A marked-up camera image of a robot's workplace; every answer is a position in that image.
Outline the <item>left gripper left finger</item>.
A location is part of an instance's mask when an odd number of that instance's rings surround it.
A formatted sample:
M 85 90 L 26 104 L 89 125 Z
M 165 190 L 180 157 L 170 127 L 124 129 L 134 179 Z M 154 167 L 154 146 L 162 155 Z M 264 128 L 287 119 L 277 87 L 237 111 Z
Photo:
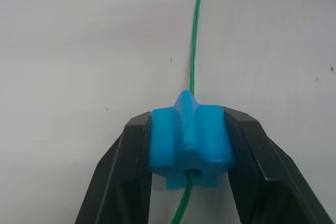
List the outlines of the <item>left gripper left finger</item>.
M 148 223 L 151 113 L 131 118 L 98 162 L 76 223 Z

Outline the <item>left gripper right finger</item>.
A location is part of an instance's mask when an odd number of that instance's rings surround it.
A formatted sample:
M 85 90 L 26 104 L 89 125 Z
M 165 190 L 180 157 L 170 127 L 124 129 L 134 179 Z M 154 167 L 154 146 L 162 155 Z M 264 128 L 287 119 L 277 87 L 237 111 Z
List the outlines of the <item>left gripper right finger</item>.
M 241 223 L 332 223 L 302 173 L 250 115 L 224 108 L 236 158 L 228 172 Z

